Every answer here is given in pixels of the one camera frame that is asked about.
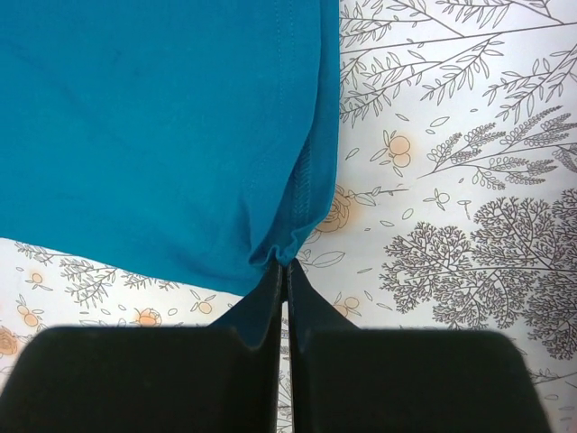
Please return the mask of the blue t shirt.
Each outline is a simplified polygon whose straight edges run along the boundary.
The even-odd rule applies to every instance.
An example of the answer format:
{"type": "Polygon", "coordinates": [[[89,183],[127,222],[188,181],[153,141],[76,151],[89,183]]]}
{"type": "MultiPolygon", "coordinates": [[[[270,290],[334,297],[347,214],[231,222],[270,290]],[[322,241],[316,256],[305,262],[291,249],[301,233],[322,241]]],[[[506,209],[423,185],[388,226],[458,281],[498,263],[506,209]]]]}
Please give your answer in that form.
{"type": "Polygon", "coordinates": [[[2,355],[207,318],[331,207],[336,1],[1,4],[2,355]]]}

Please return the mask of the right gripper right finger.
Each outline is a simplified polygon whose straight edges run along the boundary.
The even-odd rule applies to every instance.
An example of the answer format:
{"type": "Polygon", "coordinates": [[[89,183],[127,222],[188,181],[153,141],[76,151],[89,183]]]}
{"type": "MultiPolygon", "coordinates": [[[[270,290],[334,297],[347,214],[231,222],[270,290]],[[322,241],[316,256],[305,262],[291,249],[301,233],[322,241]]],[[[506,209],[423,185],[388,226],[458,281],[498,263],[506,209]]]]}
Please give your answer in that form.
{"type": "Polygon", "coordinates": [[[546,432],[514,344],[471,330],[362,329],[286,271],[296,432],[546,432]]]}

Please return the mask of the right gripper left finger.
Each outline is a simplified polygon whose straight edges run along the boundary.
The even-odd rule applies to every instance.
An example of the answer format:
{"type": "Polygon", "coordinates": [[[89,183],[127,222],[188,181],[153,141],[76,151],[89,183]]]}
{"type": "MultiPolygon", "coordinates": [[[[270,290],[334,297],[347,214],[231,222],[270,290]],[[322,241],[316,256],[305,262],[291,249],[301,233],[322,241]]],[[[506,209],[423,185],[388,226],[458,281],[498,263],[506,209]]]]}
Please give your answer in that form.
{"type": "Polygon", "coordinates": [[[53,327],[1,395],[4,432],[272,432],[283,271],[203,327],[53,327]]]}

